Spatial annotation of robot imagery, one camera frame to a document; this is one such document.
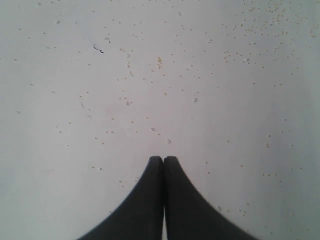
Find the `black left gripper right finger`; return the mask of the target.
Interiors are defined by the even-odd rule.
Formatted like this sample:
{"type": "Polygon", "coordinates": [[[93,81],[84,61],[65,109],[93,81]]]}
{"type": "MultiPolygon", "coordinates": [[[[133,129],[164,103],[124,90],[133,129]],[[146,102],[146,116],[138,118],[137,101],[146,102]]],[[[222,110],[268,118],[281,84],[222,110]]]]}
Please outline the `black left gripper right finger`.
{"type": "Polygon", "coordinates": [[[254,240],[215,210],[187,177],[178,158],[163,161],[166,233],[169,240],[254,240]]]}

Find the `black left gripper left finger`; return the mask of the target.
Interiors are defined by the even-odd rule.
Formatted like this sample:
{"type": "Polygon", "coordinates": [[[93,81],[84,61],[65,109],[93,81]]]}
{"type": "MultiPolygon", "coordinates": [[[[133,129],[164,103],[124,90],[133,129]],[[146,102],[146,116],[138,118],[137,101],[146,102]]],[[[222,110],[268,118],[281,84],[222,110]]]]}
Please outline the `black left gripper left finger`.
{"type": "Polygon", "coordinates": [[[125,200],[81,240],[161,240],[164,220],[164,162],[149,158],[125,200]]]}

